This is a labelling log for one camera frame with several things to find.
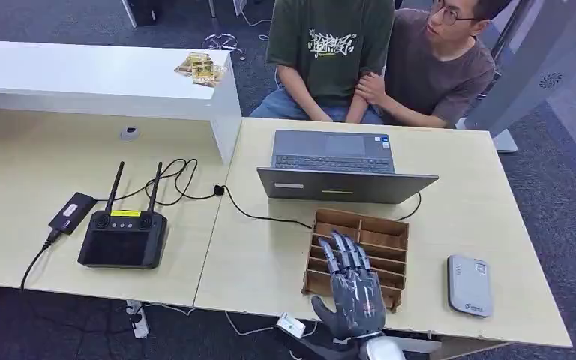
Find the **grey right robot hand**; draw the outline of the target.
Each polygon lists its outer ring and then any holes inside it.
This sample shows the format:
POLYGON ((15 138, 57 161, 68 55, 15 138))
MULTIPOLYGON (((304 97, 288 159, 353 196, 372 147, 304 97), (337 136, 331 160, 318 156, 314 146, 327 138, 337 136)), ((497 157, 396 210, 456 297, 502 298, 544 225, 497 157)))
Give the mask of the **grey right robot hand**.
POLYGON ((330 272, 335 309, 330 310, 321 296, 313 295, 310 302, 315 314, 340 340, 381 335, 386 323, 386 307, 377 272, 363 247, 348 235, 334 230, 331 238, 338 254, 323 237, 319 238, 319 245, 330 272))

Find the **person's left hand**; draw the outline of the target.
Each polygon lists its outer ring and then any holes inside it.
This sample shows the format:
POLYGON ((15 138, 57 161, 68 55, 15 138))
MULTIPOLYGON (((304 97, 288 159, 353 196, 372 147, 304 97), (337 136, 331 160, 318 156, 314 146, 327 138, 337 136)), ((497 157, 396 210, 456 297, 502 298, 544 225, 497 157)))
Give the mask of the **person's left hand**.
POLYGON ((383 105, 388 97, 385 90, 384 79, 376 73, 366 73, 363 75, 355 87, 355 93, 369 104, 377 106, 383 105))

